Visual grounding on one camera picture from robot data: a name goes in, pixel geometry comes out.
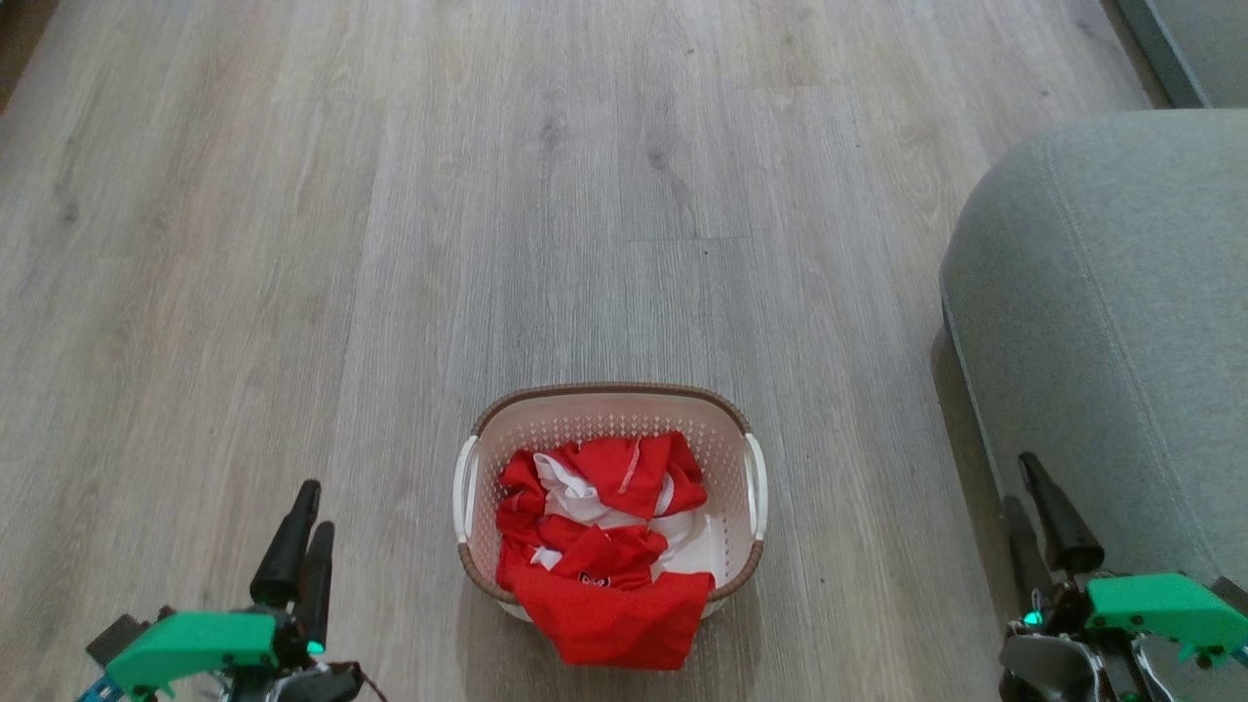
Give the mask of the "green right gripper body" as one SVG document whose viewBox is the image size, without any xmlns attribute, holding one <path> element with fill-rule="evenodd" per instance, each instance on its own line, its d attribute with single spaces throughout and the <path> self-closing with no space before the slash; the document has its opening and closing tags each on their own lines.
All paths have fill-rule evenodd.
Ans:
<svg viewBox="0 0 1248 702">
<path fill-rule="evenodd" d="M 1020 627 L 1025 635 L 1163 637 L 1203 670 L 1231 660 L 1248 668 L 1248 591 L 1226 577 L 1212 585 L 1182 572 L 1070 578 L 1030 595 Z"/>
</svg>

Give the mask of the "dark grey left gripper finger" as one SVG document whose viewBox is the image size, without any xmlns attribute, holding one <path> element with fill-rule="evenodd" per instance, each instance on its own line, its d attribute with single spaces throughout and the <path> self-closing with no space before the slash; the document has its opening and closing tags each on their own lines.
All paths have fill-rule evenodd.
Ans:
<svg viewBox="0 0 1248 702">
<path fill-rule="evenodd" d="M 317 480 L 300 483 L 295 503 L 272 537 L 263 560 L 255 570 L 250 595 L 255 605 L 287 607 L 300 601 L 300 573 L 310 537 L 318 517 L 322 486 Z"/>
<path fill-rule="evenodd" d="M 306 640 L 306 650 L 327 650 L 333 546 L 334 523 L 317 525 L 300 566 L 298 601 L 292 616 Z"/>
</svg>

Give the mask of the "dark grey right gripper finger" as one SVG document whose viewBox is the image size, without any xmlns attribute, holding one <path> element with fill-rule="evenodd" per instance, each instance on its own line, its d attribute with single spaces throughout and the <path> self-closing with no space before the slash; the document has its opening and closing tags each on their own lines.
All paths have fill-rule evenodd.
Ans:
<svg viewBox="0 0 1248 702">
<path fill-rule="evenodd" d="M 1010 560 L 1022 610 L 1047 610 L 1053 581 L 1041 555 L 1035 525 L 1016 496 L 1003 496 Z"/>
<path fill-rule="evenodd" d="M 1018 467 L 1043 532 L 1045 565 L 1068 575 L 1091 573 L 1104 565 L 1104 546 L 1040 458 L 1033 452 L 1020 453 Z"/>
</svg>

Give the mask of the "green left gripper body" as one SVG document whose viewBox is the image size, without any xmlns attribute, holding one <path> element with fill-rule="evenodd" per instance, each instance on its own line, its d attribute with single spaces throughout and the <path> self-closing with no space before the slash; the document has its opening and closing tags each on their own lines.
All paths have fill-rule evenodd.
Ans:
<svg viewBox="0 0 1248 702">
<path fill-rule="evenodd" d="M 322 650 L 288 610 L 125 615 L 86 647 L 101 675 L 80 702 L 160 702 L 197 676 L 218 685 L 218 702 L 356 702 L 367 685 L 359 662 L 326 662 Z"/>
</svg>

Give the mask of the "red and white clothes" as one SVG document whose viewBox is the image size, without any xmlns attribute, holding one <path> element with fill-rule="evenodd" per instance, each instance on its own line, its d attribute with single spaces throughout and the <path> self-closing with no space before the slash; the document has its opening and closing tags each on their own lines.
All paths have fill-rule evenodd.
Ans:
<svg viewBox="0 0 1248 702">
<path fill-rule="evenodd" d="M 718 570 L 708 488 L 686 436 L 517 450 L 502 470 L 495 585 L 567 665 L 675 671 Z"/>
</svg>

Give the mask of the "grey fabric sofa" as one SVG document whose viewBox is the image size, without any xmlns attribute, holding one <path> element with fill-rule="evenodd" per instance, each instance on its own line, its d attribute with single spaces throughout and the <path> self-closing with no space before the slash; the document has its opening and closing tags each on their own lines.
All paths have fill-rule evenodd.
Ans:
<svg viewBox="0 0 1248 702">
<path fill-rule="evenodd" d="M 998 497 L 1035 453 L 1104 568 L 1248 592 L 1248 107 L 1111 114 L 980 179 L 938 289 Z"/>
</svg>

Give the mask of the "cream perforated laundry basket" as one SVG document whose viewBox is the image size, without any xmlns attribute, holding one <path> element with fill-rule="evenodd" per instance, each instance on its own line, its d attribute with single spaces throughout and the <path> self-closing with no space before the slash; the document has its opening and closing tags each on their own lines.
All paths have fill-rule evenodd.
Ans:
<svg viewBox="0 0 1248 702">
<path fill-rule="evenodd" d="M 505 395 L 480 413 L 456 457 L 451 516 L 466 577 L 487 600 L 527 620 L 525 610 L 495 583 L 500 535 L 495 507 L 499 473 L 519 448 L 597 437 L 681 432 L 701 466 L 708 493 L 694 551 L 676 560 L 715 577 L 703 612 L 713 617 L 753 578 L 768 530 L 768 468 L 753 427 L 713 391 L 640 382 L 550 385 Z"/>
</svg>

